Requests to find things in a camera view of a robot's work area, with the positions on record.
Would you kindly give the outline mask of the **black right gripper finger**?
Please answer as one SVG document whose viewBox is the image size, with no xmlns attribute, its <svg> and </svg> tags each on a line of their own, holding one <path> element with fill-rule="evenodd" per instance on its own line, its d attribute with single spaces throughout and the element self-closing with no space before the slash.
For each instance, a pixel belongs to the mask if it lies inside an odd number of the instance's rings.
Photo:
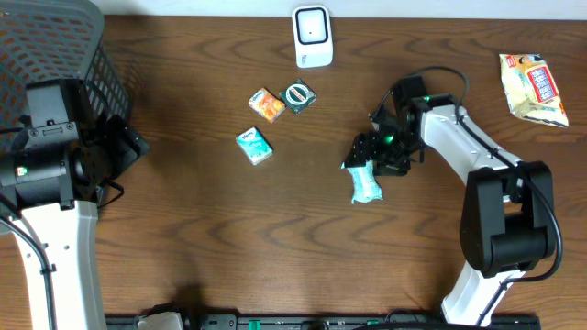
<svg viewBox="0 0 587 330">
<path fill-rule="evenodd" d="M 373 175 L 403 177 L 411 170 L 410 162 L 388 165 L 377 162 L 373 167 Z"/>
<path fill-rule="evenodd" d="M 365 137 L 355 137 L 342 167 L 345 169 L 364 167 L 369 160 L 368 146 Z"/>
</svg>

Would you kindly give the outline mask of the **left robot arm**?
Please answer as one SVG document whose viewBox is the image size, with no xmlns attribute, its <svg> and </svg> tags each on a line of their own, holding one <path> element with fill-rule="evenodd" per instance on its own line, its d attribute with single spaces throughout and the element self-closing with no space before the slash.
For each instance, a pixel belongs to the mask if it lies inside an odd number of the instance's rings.
<svg viewBox="0 0 587 330">
<path fill-rule="evenodd" d="M 101 192 L 150 149 L 91 81 L 27 86 L 23 146 L 1 157 L 1 225 L 16 239 L 36 329 L 104 329 L 95 252 Z"/>
</svg>

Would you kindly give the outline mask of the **yellow snack bag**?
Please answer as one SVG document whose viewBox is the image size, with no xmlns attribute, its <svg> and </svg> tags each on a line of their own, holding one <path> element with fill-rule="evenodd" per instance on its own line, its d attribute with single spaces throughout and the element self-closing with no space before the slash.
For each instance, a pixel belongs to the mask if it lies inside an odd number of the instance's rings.
<svg viewBox="0 0 587 330">
<path fill-rule="evenodd" d="M 540 54 L 500 54 L 501 81 L 510 113 L 530 122 L 567 128 L 559 88 Z"/>
</svg>

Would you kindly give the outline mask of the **orange tissue packet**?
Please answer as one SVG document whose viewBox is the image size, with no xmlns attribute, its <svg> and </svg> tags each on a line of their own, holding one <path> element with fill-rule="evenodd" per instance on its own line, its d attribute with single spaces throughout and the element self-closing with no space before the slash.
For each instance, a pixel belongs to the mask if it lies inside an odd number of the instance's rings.
<svg viewBox="0 0 587 330">
<path fill-rule="evenodd" d="M 286 109 L 285 103 L 266 88 L 260 88 L 250 97 L 249 107 L 270 123 L 273 123 Z"/>
</svg>

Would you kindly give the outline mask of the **dark green round-logo packet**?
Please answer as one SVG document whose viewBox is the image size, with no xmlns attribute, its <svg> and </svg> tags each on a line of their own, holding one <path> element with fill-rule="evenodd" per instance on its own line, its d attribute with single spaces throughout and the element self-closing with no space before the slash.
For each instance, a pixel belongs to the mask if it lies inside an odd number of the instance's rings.
<svg viewBox="0 0 587 330">
<path fill-rule="evenodd" d="M 301 79 L 297 79 L 285 90 L 279 93 L 285 105 L 297 116 L 312 105 L 316 99 L 316 93 Z"/>
</svg>

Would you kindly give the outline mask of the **teal Kleenex tissue packet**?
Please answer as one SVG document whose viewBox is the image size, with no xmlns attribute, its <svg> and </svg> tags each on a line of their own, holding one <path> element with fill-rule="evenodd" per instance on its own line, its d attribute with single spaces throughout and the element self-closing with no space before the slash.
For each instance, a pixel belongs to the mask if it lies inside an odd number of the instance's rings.
<svg viewBox="0 0 587 330">
<path fill-rule="evenodd" d="M 253 165 L 261 163 L 273 153 L 271 144 L 255 126 L 238 135 L 236 143 Z"/>
</svg>

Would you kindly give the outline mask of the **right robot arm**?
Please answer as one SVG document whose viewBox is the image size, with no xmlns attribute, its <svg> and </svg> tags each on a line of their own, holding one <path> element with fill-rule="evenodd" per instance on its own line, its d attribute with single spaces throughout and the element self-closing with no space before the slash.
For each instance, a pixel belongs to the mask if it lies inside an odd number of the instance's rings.
<svg viewBox="0 0 587 330">
<path fill-rule="evenodd" d="M 383 97 L 372 129 L 357 135 L 342 163 L 353 180 L 352 200 L 382 199 L 379 176 L 405 176 L 433 149 L 460 177 L 464 266 L 440 304 L 445 325 L 487 327 L 516 283 L 544 281 L 558 269 L 563 243 L 554 213 L 553 184 L 542 161 L 525 162 L 503 150 L 469 118 L 450 93 L 431 95 L 423 77 L 402 77 Z"/>
</svg>

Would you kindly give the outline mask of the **teal wipes packet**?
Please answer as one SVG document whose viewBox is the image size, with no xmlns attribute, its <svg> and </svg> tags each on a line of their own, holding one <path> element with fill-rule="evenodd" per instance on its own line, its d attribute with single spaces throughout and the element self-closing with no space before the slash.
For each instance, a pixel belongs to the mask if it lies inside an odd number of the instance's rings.
<svg viewBox="0 0 587 330">
<path fill-rule="evenodd" d="M 373 161 L 368 160 L 363 166 L 346 167 L 341 165 L 342 169 L 349 172 L 353 182 L 353 194 L 351 203 L 369 203 L 374 200 L 382 199 L 382 189 L 373 175 Z"/>
</svg>

